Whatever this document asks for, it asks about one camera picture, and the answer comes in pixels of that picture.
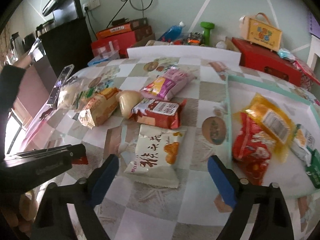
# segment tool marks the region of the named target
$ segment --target white chair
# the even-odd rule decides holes
[[[320,57],[320,39],[311,35],[311,45],[307,65],[314,71],[318,57]]]

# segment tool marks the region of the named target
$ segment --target barcode label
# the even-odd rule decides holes
[[[169,102],[159,102],[152,112],[157,114],[175,115],[179,104]]]
[[[265,114],[262,123],[268,127],[272,133],[282,141],[282,143],[286,142],[289,135],[289,127],[278,114],[269,110]]]

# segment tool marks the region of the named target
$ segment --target snack bag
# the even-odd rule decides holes
[[[233,144],[232,155],[248,180],[252,184],[261,185],[276,141],[247,114],[240,113],[240,116],[243,126]]]
[[[79,113],[80,123],[90,129],[102,125],[119,105],[116,100],[118,92],[117,88],[107,88],[91,98]]]
[[[314,144],[315,139],[311,133],[298,123],[290,149],[306,166],[311,165],[312,157],[311,152],[307,150],[307,147],[313,151]]]
[[[144,98],[132,108],[132,117],[139,123],[165,129],[177,129],[180,126],[181,111],[186,103],[186,99],[178,104]]]
[[[58,98],[58,109],[72,109],[78,92],[88,82],[87,78],[70,77],[61,87]]]
[[[295,125],[291,119],[259,93],[255,94],[243,112],[276,141],[273,153],[284,163],[287,160],[288,147],[295,132]]]
[[[311,151],[309,147],[307,149],[311,152],[311,165],[306,167],[306,173],[309,176],[313,186],[320,188],[320,155],[317,149]]]
[[[109,88],[111,84],[113,84],[112,80],[106,80],[94,87],[90,87],[85,91],[81,91],[80,93],[77,94],[76,99],[73,103],[72,109],[75,111],[81,111],[91,98],[101,93],[106,88]]]
[[[121,115],[129,119],[132,115],[132,108],[136,106],[143,97],[137,91],[124,90],[117,94],[116,99],[120,104]]]
[[[177,188],[179,180],[172,167],[185,130],[172,131],[142,124],[134,161],[124,174],[134,181]]]
[[[194,78],[191,73],[172,68],[149,85],[143,87],[140,92],[145,98],[169,101]]]

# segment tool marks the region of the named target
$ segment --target red snack bag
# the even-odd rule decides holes
[[[88,165],[88,159],[87,156],[83,156],[80,159],[74,159],[71,161],[72,164],[78,164],[78,165]]]
[[[180,126],[180,113],[186,102],[186,99],[178,104],[144,98],[132,108],[132,118],[139,123],[165,129],[177,129]]]
[[[270,151],[276,142],[247,114],[240,115],[243,126],[233,144],[232,155],[248,180],[261,185],[271,158]]]

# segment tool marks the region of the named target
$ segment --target electric kettle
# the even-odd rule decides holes
[[[11,35],[10,46],[18,59],[24,54],[22,38],[19,36],[19,32]]]
[[[27,36],[25,36],[23,41],[22,41],[24,52],[29,51],[29,49],[31,49],[31,47],[35,43],[35,41],[36,41],[36,38],[33,35],[33,33],[30,33]]]

